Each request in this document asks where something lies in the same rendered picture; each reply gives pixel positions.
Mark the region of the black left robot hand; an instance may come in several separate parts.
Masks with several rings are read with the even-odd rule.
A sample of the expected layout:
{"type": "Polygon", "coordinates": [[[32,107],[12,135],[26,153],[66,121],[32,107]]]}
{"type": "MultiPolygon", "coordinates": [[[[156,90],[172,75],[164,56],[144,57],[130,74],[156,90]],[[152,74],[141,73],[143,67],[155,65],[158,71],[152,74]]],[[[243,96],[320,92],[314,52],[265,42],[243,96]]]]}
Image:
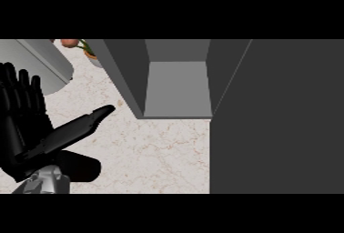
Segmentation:
{"type": "Polygon", "coordinates": [[[115,107],[91,113],[54,127],[47,115],[40,77],[0,63],[0,169],[23,181],[48,165],[59,166],[74,182],[91,182],[100,174],[97,159],[66,150],[88,137],[115,107]]]}

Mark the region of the grey open cabinet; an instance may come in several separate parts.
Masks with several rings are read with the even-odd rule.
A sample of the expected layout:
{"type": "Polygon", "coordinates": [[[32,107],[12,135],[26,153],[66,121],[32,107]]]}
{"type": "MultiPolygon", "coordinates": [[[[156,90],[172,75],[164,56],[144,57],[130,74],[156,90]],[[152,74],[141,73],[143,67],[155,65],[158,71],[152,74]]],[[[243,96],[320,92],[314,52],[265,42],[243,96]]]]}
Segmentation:
{"type": "Polygon", "coordinates": [[[209,119],[227,92],[248,39],[90,39],[138,119],[209,119]]]}

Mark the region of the dark grey cabinet door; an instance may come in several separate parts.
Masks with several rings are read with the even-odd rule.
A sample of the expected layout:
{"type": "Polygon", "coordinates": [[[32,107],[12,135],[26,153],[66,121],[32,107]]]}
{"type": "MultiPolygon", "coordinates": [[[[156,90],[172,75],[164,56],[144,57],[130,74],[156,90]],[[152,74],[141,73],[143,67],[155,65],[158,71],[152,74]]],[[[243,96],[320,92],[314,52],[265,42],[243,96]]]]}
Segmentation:
{"type": "Polygon", "coordinates": [[[214,193],[344,192],[344,40],[255,40],[211,121],[214,193]]]}

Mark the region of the potted pink flower plant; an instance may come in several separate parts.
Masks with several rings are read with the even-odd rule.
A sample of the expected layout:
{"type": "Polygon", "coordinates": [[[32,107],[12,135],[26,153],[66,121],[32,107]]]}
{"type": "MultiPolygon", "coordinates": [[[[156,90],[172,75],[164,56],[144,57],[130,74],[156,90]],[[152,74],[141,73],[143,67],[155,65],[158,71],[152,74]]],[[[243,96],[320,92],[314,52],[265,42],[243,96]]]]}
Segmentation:
{"type": "Polygon", "coordinates": [[[60,44],[65,48],[79,48],[84,52],[84,55],[90,61],[90,63],[97,67],[102,68],[102,64],[99,63],[96,54],[91,50],[90,45],[87,44],[84,39],[62,39],[60,44]]]}

